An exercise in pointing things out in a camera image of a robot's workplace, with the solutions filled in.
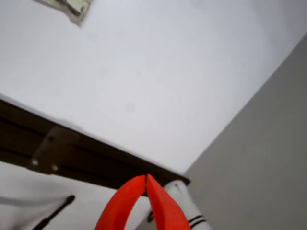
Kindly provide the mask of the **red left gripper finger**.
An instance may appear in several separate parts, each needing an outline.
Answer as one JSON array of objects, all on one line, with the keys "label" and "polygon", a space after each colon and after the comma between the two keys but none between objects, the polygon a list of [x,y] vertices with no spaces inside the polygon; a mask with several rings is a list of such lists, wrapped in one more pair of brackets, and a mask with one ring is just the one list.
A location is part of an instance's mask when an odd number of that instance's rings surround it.
[{"label": "red left gripper finger", "polygon": [[124,230],[135,203],[145,193],[145,184],[145,175],[123,184],[103,210],[95,230]]}]

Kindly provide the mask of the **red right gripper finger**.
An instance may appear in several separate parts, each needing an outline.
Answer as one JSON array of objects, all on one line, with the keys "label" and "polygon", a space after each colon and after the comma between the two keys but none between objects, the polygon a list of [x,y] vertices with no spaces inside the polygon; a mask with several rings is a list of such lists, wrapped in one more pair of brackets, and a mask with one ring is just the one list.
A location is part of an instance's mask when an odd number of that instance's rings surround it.
[{"label": "red right gripper finger", "polygon": [[189,230],[187,218],[179,205],[150,175],[147,175],[147,195],[159,230]]}]

